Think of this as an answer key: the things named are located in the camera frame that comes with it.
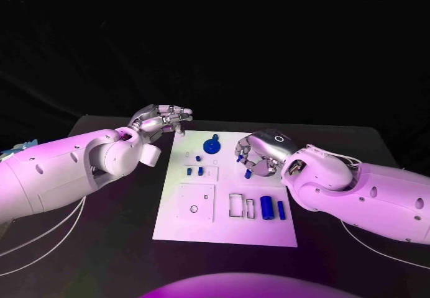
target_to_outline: white board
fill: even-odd
[[[221,150],[211,155],[204,151],[204,142],[215,133],[220,137]],[[298,247],[288,189],[280,183],[280,171],[273,177],[252,175],[252,178],[246,179],[247,168],[237,163],[236,145],[249,134],[188,130],[185,137],[175,135],[155,225],[155,240]],[[201,161],[197,161],[197,155],[201,156]],[[259,160],[253,152],[250,159]],[[201,166],[204,175],[198,176]],[[192,175],[187,173],[188,168],[192,168]],[[247,220],[247,216],[243,219],[230,217],[230,194],[243,195],[244,215],[247,214],[246,200],[254,200],[254,220]],[[273,198],[276,213],[273,220],[262,218],[260,197],[263,196]],[[285,204],[288,220],[280,220],[277,201]]]

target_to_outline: robotic hand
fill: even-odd
[[[0,223],[67,206],[119,180],[139,162],[155,166],[151,145],[166,132],[185,134],[181,121],[192,110],[149,105],[126,127],[45,143],[0,162]]]
[[[262,157],[257,164],[247,160],[252,149]],[[298,150],[292,139],[270,129],[239,141],[236,156],[260,176],[280,170],[282,183],[306,210],[324,211],[394,240],[430,244],[429,177],[361,163],[314,145]]]

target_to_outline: dark table surface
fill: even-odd
[[[129,119],[84,116],[71,135],[116,129]],[[253,132],[275,128],[299,145],[324,149],[378,165],[396,166],[378,132],[368,127],[192,121],[191,130]],[[370,251],[347,233],[341,221],[309,212],[290,198],[299,248],[153,240],[174,134],[155,145],[155,168],[136,171],[88,196],[80,223],[45,259],[0,277],[2,297],[139,297],[158,287],[211,273],[249,272],[314,281],[363,297],[429,297],[430,270]],[[18,219],[0,241],[0,251],[35,238],[70,214],[77,203]],[[0,259],[2,272],[29,263],[58,243],[74,220],[37,243]],[[430,246],[389,240],[350,227],[384,253],[430,266]]]

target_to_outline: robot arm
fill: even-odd
[[[139,162],[155,166],[165,132],[184,134],[192,110],[151,105],[126,127],[100,130],[28,148],[0,162],[0,222],[57,209],[129,175]]]
[[[262,161],[247,160],[252,150]],[[276,130],[253,133],[239,142],[240,162],[260,176],[282,171],[298,204],[324,211],[387,238],[430,244],[430,178],[410,171],[354,163],[314,145],[298,149]],[[337,157],[350,160],[350,164]]]

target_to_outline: black curtain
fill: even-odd
[[[86,114],[176,104],[197,119],[374,127],[400,165],[430,174],[428,23],[384,1],[5,1],[0,148],[65,137]]]

